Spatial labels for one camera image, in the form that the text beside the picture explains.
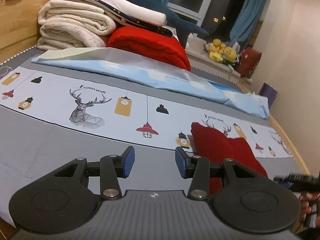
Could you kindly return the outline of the person right hand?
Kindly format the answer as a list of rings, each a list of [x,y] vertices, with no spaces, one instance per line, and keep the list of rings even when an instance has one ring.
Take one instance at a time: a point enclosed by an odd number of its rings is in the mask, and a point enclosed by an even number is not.
[[[299,197],[300,201],[300,214],[299,214],[299,221],[304,222],[306,216],[312,212],[311,202],[317,204],[317,219],[316,219],[316,226],[319,227],[319,193],[306,193],[302,194]]]

